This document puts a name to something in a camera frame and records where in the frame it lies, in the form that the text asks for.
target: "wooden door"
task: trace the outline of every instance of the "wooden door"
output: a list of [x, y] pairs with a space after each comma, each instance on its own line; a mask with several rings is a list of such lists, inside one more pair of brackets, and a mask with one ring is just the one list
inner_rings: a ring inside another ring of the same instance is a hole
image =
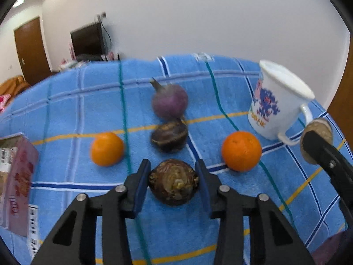
[[39, 17], [15, 30], [18, 59], [27, 83], [34, 85], [49, 77]]
[[349, 53], [345, 72], [340, 86], [328, 108], [329, 114], [342, 130], [353, 150], [353, 38], [349, 45]]

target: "blue towel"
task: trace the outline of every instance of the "blue towel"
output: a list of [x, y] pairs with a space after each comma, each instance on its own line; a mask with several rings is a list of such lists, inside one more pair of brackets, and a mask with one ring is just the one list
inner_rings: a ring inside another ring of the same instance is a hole
[[[171, 157], [192, 166], [195, 160], [202, 158], [222, 183], [241, 194], [267, 193], [289, 220], [290, 211], [299, 236], [312, 252], [344, 228], [338, 194], [329, 177], [318, 165], [303, 160], [299, 146], [287, 147], [279, 141], [266, 140], [250, 126], [247, 112], [260, 71], [258, 63], [222, 56], [208, 56], [208, 59], [223, 109], [240, 130], [259, 138], [263, 147], [262, 161], [280, 195], [260, 166], [247, 173], [236, 173], [229, 171], [223, 163], [220, 147], [234, 128], [217, 105], [205, 63], [195, 55], [160, 57], [151, 62], [122, 62], [133, 171], [137, 171], [143, 158], [148, 158], [152, 167]], [[148, 126], [161, 123], [151, 108], [155, 92], [149, 84], [151, 77], [161, 84], [179, 84], [188, 93], [189, 106], [185, 116], [189, 120], [190, 134], [187, 146], [178, 153], [160, 153], [151, 146], [151, 127]], [[124, 139], [120, 86], [119, 63], [91, 63], [31, 87], [0, 115], [1, 136], [23, 132], [39, 151], [30, 192], [30, 203], [38, 206], [38, 241], [45, 239], [77, 194], [104, 194], [126, 179], [126, 160], [110, 168], [100, 168], [89, 157], [89, 148], [97, 133], [114, 131]], [[329, 114], [316, 101], [309, 107], [314, 117], [323, 117], [330, 122], [334, 129], [334, 146], [352, 163], [348, 144]], [[303, 126], [297, 121], [287, 135], [298, 139], [302, 130]], [[289, 210], [281, 200], [287, 201]], [[153, 262], [212, 264], [219, 221], [208, 219], [199, 193], [188, 204], [168, 207], [148, 190], [140, 219]], [[102, 264], [101, 224], [102, 219], [98, 218], [97, 264]], [[246, 218], [244, 224], [248, 229]], [[133, 260], [135, 264], [145, 264], [135, 222], [127, 220], [126, 225]], [[1, 227], [0, 235], [22, 265], [30, 264], [26, 238]], [[249, 264], [249, 256], [249, 235], [245, 230], [246, 264]]]

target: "small orange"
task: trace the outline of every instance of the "small orange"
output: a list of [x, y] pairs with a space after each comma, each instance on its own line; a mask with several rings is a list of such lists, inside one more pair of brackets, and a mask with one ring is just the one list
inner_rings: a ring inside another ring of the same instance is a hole
[[249, 171], [260, 161], [261, 154], [259, 140], [247, 131], [234, 132], [223, 142], [223, 160], [230, 169], [235, 171]]
[[91, 144], [91, 159], [99, 166], [112, 166], [124, 155], [124, 142], [112, 132], [97, 135]]

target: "red cardboard box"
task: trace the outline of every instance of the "red cardboard box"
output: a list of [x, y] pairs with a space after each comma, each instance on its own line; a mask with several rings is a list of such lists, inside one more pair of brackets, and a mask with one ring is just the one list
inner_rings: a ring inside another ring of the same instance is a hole
[[28, 197], [38, 151], [22, 133], [0, 139], [0, 226], [28, 232]]

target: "brown blanket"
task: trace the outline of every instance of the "brown blanket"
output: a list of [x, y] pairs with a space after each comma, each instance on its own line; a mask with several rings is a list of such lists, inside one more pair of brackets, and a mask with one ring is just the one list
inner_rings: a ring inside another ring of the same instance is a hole
[[23, 76], [16, 76], [8, 79], [0, 85], [0, 96], [7, 94], [11, 95], [11, 98], [6, 103], [6, 105], [8, 105], [16, 96], [28, 89], [30, 86], [31, 85], [24, 80]]

